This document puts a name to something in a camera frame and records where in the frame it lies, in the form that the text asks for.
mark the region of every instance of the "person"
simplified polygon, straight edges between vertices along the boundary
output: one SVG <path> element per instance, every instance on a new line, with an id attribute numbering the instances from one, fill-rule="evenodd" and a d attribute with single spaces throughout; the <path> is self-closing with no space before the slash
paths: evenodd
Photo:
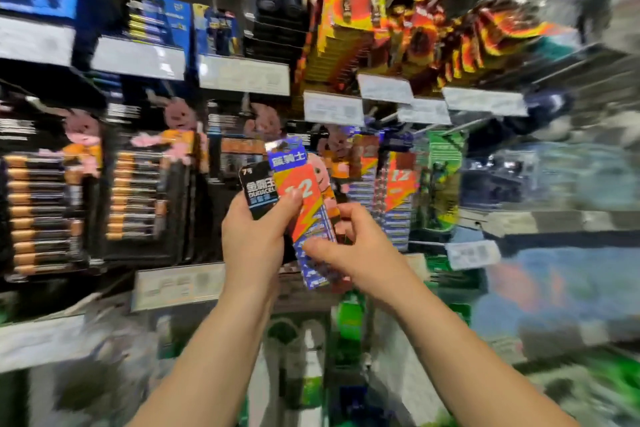
<path id="1" fill-rule="evenodd" d="M 129 427 L 235 425 L 278 295 L 283 236 L 301 201 L 293 190 L 254 221 L 244 195 L 234 198 L 222 224 L 226 277 L 218 304 Z M 459 425 L 578 426 L 425 287 L 363 206 L 339 208 L 354 245 L 309 239 L 305 252 L 396 316 Z"/>

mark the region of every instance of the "left hand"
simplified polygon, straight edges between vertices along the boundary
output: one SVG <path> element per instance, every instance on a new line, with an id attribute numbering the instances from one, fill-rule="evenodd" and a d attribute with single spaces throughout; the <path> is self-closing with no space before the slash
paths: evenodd
<path id="1" fill-rule="evenodd" d="M 254 221 L 244 194 L 236 195 L 222 222 L 225 292 L 268 293 L 278 277 L 284 233 L 300 213 L 302 194 L 293 189 L 260 220 Z"/>

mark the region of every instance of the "finger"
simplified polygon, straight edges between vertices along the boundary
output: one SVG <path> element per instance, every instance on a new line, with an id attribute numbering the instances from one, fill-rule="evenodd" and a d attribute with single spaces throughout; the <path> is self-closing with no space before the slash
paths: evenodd
<path id="1" fill-rule="evenodd" d="M 246 203 L 246 197 L 244 197 L 244 192 L 241 191 L 236 194 L 231 204 L 229 204 L 229 211 L 225 219 L 227 218 L 242 221 L 253 220 L 253 216 L 249 210 L 249 204 Z"/>
<path id="2" fill-rule="evenodd" d="M 350 275 L 348 268 L 353 265 L 350 245 L 338 245 L 322 238 L 309 238 L 302 248 L 315 261 L 326 262 L 339 272 Z"/>
<path id="3" fill-rule="evenodd" d="M 294 188 L 280 197 L 276 205 L 258 223 L 273 236 L 281 236 L 294 216 L 300 213 L 302 191 Z"/>
<path id="4" fill-rule="evenodd" d="M 357 236 L 358 233 L 362 233 L 365 230 L 375 230 L 378 228 L 378 224 L 369 214 L 367 209 L 360 203 L 342 203 L 338 204 L 340 210 L 340 216 L 342 218 L 349 218 L 353 223 L 353 232 Z"/>
<path id="5" fill-rule="evenodd" d="M 351 221 L 339 221 L 335 224 L 336 235 L 347 235 L 349 240 L 355 242 L 356 234 L 353 231 L 353 223 Z"/>

